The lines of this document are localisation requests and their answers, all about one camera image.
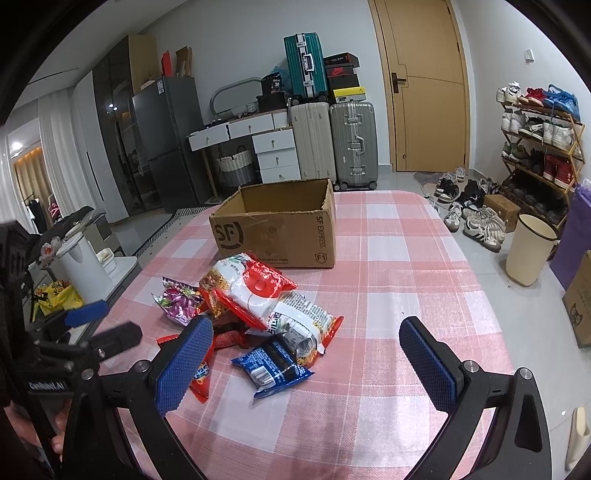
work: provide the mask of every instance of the wooden door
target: wooden door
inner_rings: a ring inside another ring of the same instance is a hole
[[[467,85],[447,2],[372,1],[385,48],[388,104],[394,113],[389,115],[390,142],[395,143],[391,163],[397,171],[453,171],[464,166]]]

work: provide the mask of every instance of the shoe box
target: shoe box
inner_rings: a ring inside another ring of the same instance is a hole
[[[521,210],[515,203],[503,197],[503,195],[485,195],[484,205],[492,208],[505,222],[505,231],[513,232],[517,227],[517,217]]]
[[[563,302],[579,348],[591,346],[591,250],[583,255]]]

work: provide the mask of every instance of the blue snack bag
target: blue snack bag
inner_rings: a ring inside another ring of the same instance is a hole
[[[279,337],[269,338],[261,346],[233,359],[232,363],[242,367],[255,384],[255,398],[293,387],[314,374],[297,364]]]

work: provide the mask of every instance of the small cardboard box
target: small cardboard box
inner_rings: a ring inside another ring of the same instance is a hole
[[[335,197],[330,180],[240,188],[209,222],[224,257],[251,251],[276,267],[335,266]]]
[[[503,197],[503,195],[486,195],[484,205],[492,208],[505,221],[506,232],[513,232],[517,227],[517,217],[521,210],[515,203]]]

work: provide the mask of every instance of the refrigerator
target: refrigerator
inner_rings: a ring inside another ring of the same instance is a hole
[[[203,128],[195,79],[163,77],[134,96],[134,109],[164,209],[204,205],[212,189],[201,153],[187,139]]]

